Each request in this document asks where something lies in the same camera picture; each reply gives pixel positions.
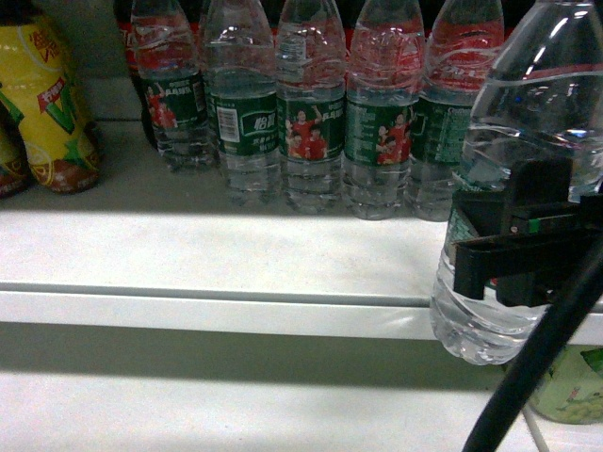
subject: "black cable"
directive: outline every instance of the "black cable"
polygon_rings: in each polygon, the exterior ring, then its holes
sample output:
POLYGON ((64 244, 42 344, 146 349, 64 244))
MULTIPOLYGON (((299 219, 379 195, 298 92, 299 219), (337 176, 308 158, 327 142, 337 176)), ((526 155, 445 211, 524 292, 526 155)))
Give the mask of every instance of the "black cable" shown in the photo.
POLYGON ((473 427, 463 452, 494 452, 540 378, 603 294, 603 236, 582 259, 473 427))

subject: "green label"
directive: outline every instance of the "green label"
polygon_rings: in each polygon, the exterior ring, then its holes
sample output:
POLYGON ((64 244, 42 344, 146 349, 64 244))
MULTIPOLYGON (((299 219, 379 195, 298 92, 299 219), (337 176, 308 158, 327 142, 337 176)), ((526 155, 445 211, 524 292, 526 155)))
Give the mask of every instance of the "green label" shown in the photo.
POLYGON ((346 127, 343 98, 318 104, 278 99, 277 105, 284 155, 320 160, 341 153, 346 127))
POLYGON ((413 157, 423 162, 458 165, 471 106, 437 104, 420 98, 415 113, 411 128, 413 157))
POLYGON ((214 103, 223 153, 255 155, 277 148, 276 94, 253 99, 215 96, 214 103))
POLYGON ((151 121, 162 129, 188 128, 207 119, 200 73, 172 80, 145 80, 151 121))
POLYGON ((478 232, 465 214, 457 208, 452 207, 450 218, 448 219, 448 228, 446 230, 446 255, 450 256, 450 247, 454 242, 478 236, 478 232))
POLYGON ((371 106, 348 101, 346 157, 377 167, 405 161, 411 149, 410 106, 371 106))
POLYGON ((207 123, 209 128, 218 134, 218 117, 216 116, 216 99, 209 91, 209 86, 204 82, 205 103, 207 104, 207 123))

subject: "yellow bottle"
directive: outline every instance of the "yellow bottle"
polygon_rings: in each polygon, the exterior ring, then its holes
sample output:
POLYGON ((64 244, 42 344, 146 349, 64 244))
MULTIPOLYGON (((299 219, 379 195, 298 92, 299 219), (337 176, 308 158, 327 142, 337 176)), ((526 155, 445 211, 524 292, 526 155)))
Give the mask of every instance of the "yellow bottle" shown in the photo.
POLYGON ((19 126, 38 182, 56 193, 82 191, 99 177, 89 118, 72 91, 59 39, 23 3, 0 2, 0 102, 19 126))
POLYGON ((0 105, 0 199, 25 190, 31 181, 27 160, 8 123, 8 112, 0 105))
POLYGON ((530 405, 555 422, 603 422, 603 348, 565 347, 541 379, 530 405))

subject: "shelf surface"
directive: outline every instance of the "shelf surface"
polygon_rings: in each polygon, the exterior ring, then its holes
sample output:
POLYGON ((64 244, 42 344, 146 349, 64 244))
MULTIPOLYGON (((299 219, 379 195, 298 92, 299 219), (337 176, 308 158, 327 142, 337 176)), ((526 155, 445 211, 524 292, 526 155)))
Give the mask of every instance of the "shelf surface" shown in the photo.
POLYGON ((526 421, 537 444, 546 452, 603 452, 603 424, 573 426, 545 419, 527 407, 526 421))
MULTIPOLYGON (((21 451, 459 452, 500 381, 434 341, 0 324, 21 451)), ((519 416, 500 452, 536 452, 519 416)))
MULTIPOLYGON (((97 187, 0 204, 0 321, 433 338, 445 223, 236 207, 216 169, 170 174, 139 122, 103 127, 97 187)), ((601 312, 580 342, 603 344, 601 312)))

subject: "clear plastic bottle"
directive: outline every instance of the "clear plastic bottle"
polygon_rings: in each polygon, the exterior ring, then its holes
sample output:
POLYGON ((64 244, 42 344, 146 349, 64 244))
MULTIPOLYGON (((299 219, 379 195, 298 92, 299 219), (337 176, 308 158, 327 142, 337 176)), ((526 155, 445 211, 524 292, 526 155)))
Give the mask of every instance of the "clear plastic bottle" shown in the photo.
POLYGON ((177 0, 135 0, 134 48, 157 149, 173 172, 215 163, 208 150, 204 86, 187 17, 177 0))
MULTIPOLYGON (((603 168, 603 30, 588 1, 538 0, 503 46, 478 95, 454 176, 461 189, 501 190, 516 161, 570 156, 571 197, 594 191, 603 168)), ((544 307, 505 307, 452 290, 448 247, 467 238, 450 213, 432 295, 435 336, 475 364, 505 363, 523 346, 544 307)))
POLYGON ((209 152, 214 155, 217 162, 220 162, 220 156, 218 154, 218 131, 216 120, 216 107, 214 106, 214 98, 209 94, 209 87, 207 86, 207 52, 205 51, 204 40, 205 40, 205 29, 207 28, 207 19, 209 14, 209 6, 211 0, 203 0, 201 3, 201 13, 199 15, 198 29, 196 31, 196 43, 199 50, 199 64, 201 67, 201 74, 204 80, 204 91, 205 91, 205 105, 207 107, 207 146, 209 152))
POLYGON ((471 107, 503 41, 500 0, 447 0, 433 23, 404 191, 418 218, 448 219, 471 107))
POLYGON ((280 192, 272 33, 259 0, 212 0, 204 47, 220 166, 233 202, 280 192))
POLYGON ((401 205, 425 37, 418 0, 367 0, 351 41, 342 195, 358 218, 401 205))
POLYGON ((345 138, 346 44, 334 0, 286 0, 276 40, 278 122, 287 203, 335 205, 345 138))

